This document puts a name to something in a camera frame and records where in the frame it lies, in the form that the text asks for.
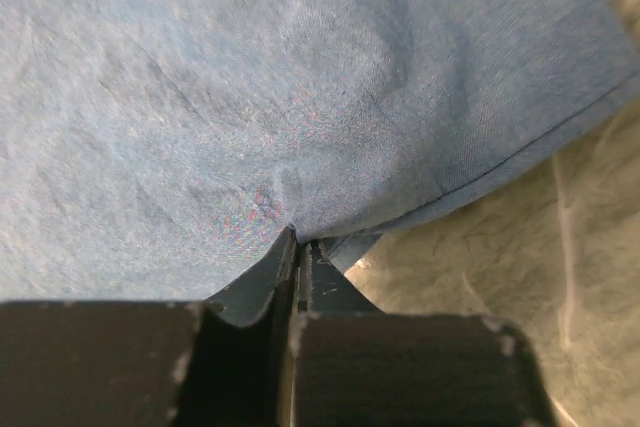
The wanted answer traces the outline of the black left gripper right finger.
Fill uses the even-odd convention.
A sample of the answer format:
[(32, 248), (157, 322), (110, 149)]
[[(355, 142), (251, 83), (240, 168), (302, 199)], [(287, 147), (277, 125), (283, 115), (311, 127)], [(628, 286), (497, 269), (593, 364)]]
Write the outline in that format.
[(389, 314), (305, 247), (291, 323), (297, 426), (554, 426), (536, 355), (486, 314)]

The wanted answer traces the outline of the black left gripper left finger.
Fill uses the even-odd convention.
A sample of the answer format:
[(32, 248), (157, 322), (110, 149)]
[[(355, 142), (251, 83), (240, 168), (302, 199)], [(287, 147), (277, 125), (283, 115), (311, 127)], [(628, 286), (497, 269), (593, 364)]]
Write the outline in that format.
[(205, 301), (1, 306), (5, 426), (274, 426), (296, 240)]

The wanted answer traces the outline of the blue pillowcase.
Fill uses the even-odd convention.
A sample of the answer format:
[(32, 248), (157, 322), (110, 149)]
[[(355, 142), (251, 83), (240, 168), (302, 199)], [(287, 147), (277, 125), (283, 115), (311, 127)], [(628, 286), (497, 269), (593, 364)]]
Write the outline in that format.
[(638, 93), (607, 0), (1, 0), (1, 295), (204, 298), (288, 227), (348, 268)]

